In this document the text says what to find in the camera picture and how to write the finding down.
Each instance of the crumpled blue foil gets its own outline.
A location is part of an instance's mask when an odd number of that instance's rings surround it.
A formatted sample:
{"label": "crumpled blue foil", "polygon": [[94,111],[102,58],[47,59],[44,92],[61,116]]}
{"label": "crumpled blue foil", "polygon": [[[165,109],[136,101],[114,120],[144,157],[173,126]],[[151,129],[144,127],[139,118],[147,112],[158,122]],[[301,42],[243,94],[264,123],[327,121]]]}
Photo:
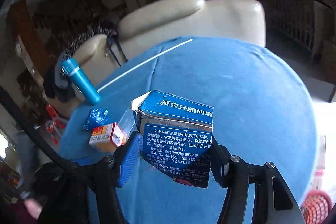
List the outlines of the crumpled blue foil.
{"label": "crumpled blue foil", "polygon": [[110,117],[108,117],[109,109],[95,108],[91,109],[88,117],[83,125],[84,130],[92,130],[96,127],[101,127],[106,124],[112,123]]}

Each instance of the small orange box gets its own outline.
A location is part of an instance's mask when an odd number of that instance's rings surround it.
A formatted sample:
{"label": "small orange box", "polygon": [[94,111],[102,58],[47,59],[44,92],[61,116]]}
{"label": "small orange box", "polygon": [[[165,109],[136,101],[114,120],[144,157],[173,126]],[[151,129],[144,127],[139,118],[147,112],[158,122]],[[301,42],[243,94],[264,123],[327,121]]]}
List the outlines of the small orange box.
{"label": "small orange box", "polygon": [[102,152],[114,152],[127,142],[127,134],[114,122],[93,130],[89,145]]}

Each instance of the white stick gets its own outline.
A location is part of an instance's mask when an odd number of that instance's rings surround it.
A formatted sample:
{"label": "white stick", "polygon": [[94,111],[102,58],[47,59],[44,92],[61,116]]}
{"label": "white stick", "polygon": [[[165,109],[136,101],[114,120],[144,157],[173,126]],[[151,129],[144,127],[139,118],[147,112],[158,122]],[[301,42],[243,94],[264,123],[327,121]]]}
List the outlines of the white stick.
{"label": "white stick", "polygon": [[167,50],[165,50],[165,51],[163,51],[163,52],[160,52],[160,53],[157,54],[157,55],[154,55],[153,57],[147,59],[146,61],[141,62],[140,64],[136,65],[135,67],[129,69],[128,71],[126,71],[126,72],[124,72],[123,74],[119,75],[118,77],[114,78],[113,80],[111,80],[111,81],[108,82],[107,84],[103,85],[103,86],[102,86],[100,89],[98,89],[97,91],[100,92],[101,90],[103,90],[103,89],[106,88],[107,86],[109,86],[109,85],[111,85],[112,83],[114,83],[115,81],[119,80],[121,77],[123,77],[123,76],[125,76],[126,74],[130,73],[131,71],[137,69],[138,67],[141,67],[142,65],[144,65],[145,63],[148,63],[149,61],[152,61],[153,59],[159,57],[160,55],[165,54],[166,52],[169,52],[169,51],[171,51],[171,50],[173,50],[173,49],[175,49],[175,48],[177,48],[177,47],[180,47],[180,46],[182,46],[182,45],[184,45],[184,44],[187,44],[187,43],[190,42],[191,40],[193,40],[193,39],[189,39],[189,40],[187,40],[187,41],[184,41],[184,42],[182,42],[182,43],[180,43],[180,44],[178,44],[178,45],[176,45],[176,46],[174,46],[174,47],[171,47],[171,48],[169,48],[169,49],[167,49]]}

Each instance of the screw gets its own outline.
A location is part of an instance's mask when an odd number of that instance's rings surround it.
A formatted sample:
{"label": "screw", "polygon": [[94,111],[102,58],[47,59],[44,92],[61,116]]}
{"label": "screw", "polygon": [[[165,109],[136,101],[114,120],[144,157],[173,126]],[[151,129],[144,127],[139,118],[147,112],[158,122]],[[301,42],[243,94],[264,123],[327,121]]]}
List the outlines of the screw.
{"label": "screw", "polygon": [[104,160],[105,160],[106,162],[112,162],[112,161],[114,160],[114,158],[113,158],[113,156],[106,156],[106,157],[104,158]]}
{"label": "screw", "polygon": [[231,156],[230,158],[233,162],[238,162],[240,161],[240,158],[238,156]]}
{"label": "screw", "polygon": [[272,163],[271,161],[266,162],[266,165],[268,168],[271,168],[271,169],[275,167],[274,163]]}
{"label": "screw", "polygon": [[79,164],[77,162],[70,163],[70,168],[71,169],[76,169],[78,166],[79,166]]}

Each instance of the table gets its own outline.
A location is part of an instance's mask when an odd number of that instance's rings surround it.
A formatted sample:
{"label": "table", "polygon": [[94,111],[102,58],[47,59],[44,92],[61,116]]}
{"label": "table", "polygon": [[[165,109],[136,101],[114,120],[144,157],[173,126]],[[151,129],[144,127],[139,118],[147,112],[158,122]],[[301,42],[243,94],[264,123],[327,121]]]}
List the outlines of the table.
{"label": "table", "polygon": [[[188,39],[155,46],[114,71],[100,86]],[[153,89],[212,105],[217,142],[248,163],[274,162],[301,203],[317,153],[315,117],[303,82],[266,48],[226,38],[192,39],[102,90],[97,107],[108,108],[110,117],[118,121],[132,99]],[[60,144],[61,156],[86,157],[87,164],[105,156],[88,145],[90,133],[82,130],[91,108],[83,103],[73,112]],[[130,224],[216,223],[225,193],[212,174],[207,189],[181,185],[140,158],[130,180],[118,190]],[[250,185],[244,223],[251,223],[253,199],[254,185]],[[93,223],[98,223],[93,193],[90,211]]]}

